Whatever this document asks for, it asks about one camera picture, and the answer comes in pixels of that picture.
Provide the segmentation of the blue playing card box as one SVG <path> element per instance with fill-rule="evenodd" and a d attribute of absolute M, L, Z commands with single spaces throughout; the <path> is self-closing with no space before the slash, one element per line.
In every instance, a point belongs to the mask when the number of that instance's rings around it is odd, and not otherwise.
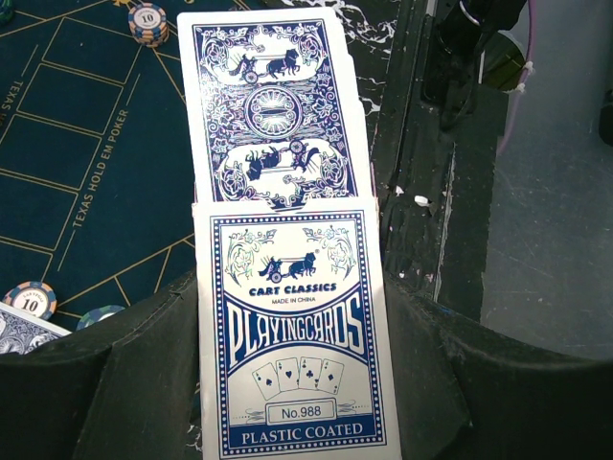
<path fill-rule="evenodd" d="M 203 457 L 398 459 L 375 200 L 193 223 Z"/>

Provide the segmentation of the deck of playing cards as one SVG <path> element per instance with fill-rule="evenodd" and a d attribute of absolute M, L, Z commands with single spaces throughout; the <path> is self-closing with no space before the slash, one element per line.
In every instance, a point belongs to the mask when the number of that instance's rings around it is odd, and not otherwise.
<path fill-rule="evenodd" d="M 177 26 L 198 201 L 290 210 L 372 193 L 364 108 L 332 8 L 183 12 Z"/>

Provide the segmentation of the green chips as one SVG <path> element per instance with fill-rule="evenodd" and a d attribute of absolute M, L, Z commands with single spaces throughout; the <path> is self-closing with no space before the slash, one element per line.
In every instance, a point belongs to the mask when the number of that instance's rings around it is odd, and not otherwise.
<path fill-rule="evenodd" d="M 12 0 L 5 0 L 0 5 L 0 25 L 9 24 L 14 15 L 14 5 Z"/>

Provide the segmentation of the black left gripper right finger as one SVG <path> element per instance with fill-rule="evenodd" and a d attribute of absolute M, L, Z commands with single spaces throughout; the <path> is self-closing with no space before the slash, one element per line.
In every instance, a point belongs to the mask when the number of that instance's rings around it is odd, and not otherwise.
<path fill-rule="evenodd" d="M 384 279 L 405 459 L 608 459 L 612 365 L 537 348 Z"/>

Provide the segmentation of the blue white chips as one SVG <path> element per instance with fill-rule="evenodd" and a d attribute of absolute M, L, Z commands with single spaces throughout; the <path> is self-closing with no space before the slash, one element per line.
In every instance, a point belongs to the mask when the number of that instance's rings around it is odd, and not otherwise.
<path fill-rule="evenodd" d="M 131 34 L 139 44 L 153 48 L 169 38 L 166 12 L 156 4 L 143 3 L 132 7 L 127 20 Z"/>

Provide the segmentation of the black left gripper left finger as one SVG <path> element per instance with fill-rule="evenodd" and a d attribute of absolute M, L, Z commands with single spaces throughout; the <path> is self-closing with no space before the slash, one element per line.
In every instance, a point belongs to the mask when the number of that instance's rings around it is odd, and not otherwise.
<path fill-rule="evenodd" d="M 197 338 L 188 272 L 99 323 L 2 355 L 2 458 L 183 458 Z"/>

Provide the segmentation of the blue white poker chip stack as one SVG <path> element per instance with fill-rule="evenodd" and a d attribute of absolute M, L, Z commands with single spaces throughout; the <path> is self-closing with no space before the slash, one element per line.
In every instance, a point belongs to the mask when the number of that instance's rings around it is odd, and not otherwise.
<path fill-rule="evenodd" d="M 39 319 L 48 320 L 57 309 L 57 297 L 44 282 L 27 281 L 9 290 L 3 302 Z"/>

